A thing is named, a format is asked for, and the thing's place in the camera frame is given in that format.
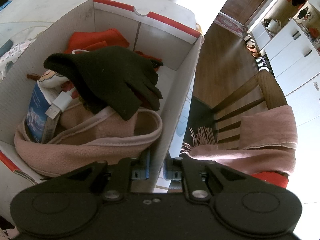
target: cardboard box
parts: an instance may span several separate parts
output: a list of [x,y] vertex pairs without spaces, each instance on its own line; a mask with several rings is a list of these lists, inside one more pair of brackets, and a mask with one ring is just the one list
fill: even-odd
[[13,143],[15,130],[27,114],[35,85],[26,75],[41,75],[44,60],[52,53],[63,52],[74,32],[100,32],[110,28],[120,31],[129,41],[130,50],[140,50],[164,62],[157,72],[157,87],[163,95],[158,112],[163,131],[151,150],[150,179],[132,184],[133,191],[152,192],[195,73],[203,37],[169,18],[153,12],[143,16],[133,6],[111,0],[88,0],[68,12],[26,49],[1,82],[0,160],[13,172],[33,183],[42,181],[42,176],[19,157]]

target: cabinet handle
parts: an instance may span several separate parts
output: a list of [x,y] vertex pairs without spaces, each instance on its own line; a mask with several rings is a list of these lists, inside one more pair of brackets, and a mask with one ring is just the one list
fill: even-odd
[[306,55],[304,55],[304,57],[307,57],[311,52],[312,50],[310,50]]
[[301,36],[301,33],[294,39],[295,41]]
[[297,31],[292,37],[294,38],[295,37],[295,35],[297,35],[299,33],[299,31]]

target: dark green glove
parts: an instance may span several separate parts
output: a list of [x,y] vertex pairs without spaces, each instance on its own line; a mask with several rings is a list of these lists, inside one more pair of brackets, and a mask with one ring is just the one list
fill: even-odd
[[156,88],[158,74],[153,63],[120,46],[110,46],[80,54],[56,53],[44,62],[44,68],[66,76],[94,114],[107,105],[124,120],[138,110],[143,96],[154,111],[162,99]]

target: metal bolt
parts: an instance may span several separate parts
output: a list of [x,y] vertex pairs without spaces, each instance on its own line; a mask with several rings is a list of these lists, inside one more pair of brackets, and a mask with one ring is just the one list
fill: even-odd
[[192,192],[192,195],[195,198],[206,198],[208,196],[208,193],[205,190],[197,189]]
[[145,199],[145,200],[143,201],[143,203],[146,204],[146,205],[151,205],[151,204],[152,204],[152,201],[151,201],[151,200],[148,200],[148,199]]
[[116,199],[120,197],[120,193],[116,190],[108,190],[104,193],[104,197],[107,199]]
[[152,199],[152,201],[154,203],[159,203],[159,202],[161,202],[161,199],[156,197],[156,198]]

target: red doormat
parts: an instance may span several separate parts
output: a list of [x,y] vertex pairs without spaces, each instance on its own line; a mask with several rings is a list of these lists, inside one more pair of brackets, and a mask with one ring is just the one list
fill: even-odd
[[245,27],[240,22],[237,22],[222,12],[219,12],[213,22],[241,38],[244,38],[247,35]]

